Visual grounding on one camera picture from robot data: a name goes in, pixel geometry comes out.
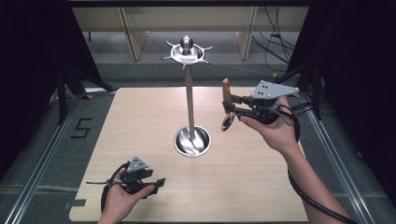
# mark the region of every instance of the wooden handle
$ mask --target wooden handle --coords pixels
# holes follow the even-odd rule
[[[222,81],[222,90],[223,90],[223,101],[231,102],[231,91],[230,91],[230,81],[228,78],[224,78]]]

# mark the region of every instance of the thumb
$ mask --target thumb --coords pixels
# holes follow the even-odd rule
[[[134,194],[137,200],[145,198],[154,190],[154,185],[147,186]]]
[[[244,124],[246,124],[249,128],[254,129],[257,132],[260,132],[260,129],[262,129],[262,127],[263,127],[263,125],[255,119],[251,119],[251,118],[242,116],[240,120]]]

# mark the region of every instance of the hand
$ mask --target hand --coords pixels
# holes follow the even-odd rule
[[[116,178],[120,178],[125,169],[119,171]],[[135,194],[129,194],[120,185],[113,185],[107,193],[105,209],[98,223],[119,223],[125,219],[134,208],[134,205],[142,198],[148,196],[154,190],[154,186],[147,186]]]
[[[278,101],[289,107],[286,97],[279,97]],[[290,113],[287,108],[280,107],[281,110]],[[294,127],[289,126],[282,118],[278,118],[270,125],[264,125],[255,119],[241,117],[241,121],[248,127],[256,130],[264,138],[269,147],[277,150],[281,154],[290,148],[296,146]]]

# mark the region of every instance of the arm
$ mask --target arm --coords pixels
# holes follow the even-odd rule
[[[116,178],[120,178],[125,169],[119,171]],[[107,193],[105,209],[98,224],[117,224],[131,213],[134,205],[142,198],[148,196],[154,186],[147,186],[135,194],[129,194],[120,185],[113,185]]]
[[[278,99],[282,105],[288,105],[287,99]],[[278,119],[271,125],[263,125],[255,119],[241,117],[241,121],[256,130],[264,138],[269,147],[278,151],[289,166],[290,173],[300,189],[317,203],[348,217],[347,212],[332,196],[326,186],[319,179],[303,152],[295,141],[294,128]],[[305,212],[310,223],[342,223],[333,217],[320,212],[315,207],[303,201]]]

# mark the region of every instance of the table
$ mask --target table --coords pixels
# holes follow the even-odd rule
[[[253,88],[231,88],[249,95]],[[235,120],[225,133],[222,90],[194,87],[194,120],[212,136],[211,148],[198,158],[176,152],[176,132],[188,125],[186,90],[119,89],[78,189],[73,221],[101,216],[102,185],[133,156],[154,170],[144,182],[166,177],[158,194],[140,201],[125,219],[147,222],[307,221],[299,196],[287,177],[287,165],[258,133]]]

